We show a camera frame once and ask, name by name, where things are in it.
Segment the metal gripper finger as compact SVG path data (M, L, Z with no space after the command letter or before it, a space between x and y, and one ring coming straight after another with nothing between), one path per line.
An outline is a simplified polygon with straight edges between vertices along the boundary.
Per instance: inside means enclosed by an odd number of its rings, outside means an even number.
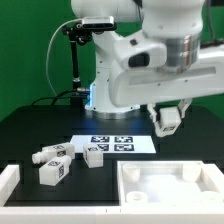
M147 110L150 113L150 119L152 120L153 124L156 124L157 122L157 112L155 110L156 104L148 104Z
M191 105L192 100L191 99L182 99L178 104L178 110L180 113L180 118L183 119L185 117L186 111Z

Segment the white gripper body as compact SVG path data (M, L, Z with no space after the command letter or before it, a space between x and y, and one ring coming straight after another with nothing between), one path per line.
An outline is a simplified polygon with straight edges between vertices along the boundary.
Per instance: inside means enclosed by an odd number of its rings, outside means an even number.
M114 105L144 105L224 93L224 44L204 48L199 59L180 74L148 69L123 70L114 62L109 96Z

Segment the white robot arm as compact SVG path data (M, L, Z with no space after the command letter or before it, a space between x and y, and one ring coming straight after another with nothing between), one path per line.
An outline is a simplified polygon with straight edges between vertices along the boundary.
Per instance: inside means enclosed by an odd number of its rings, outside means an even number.
M71 0L95 44L86 112L119 117L145 105L166 129L194 98L224 93L224 46L200 47L205 1Z

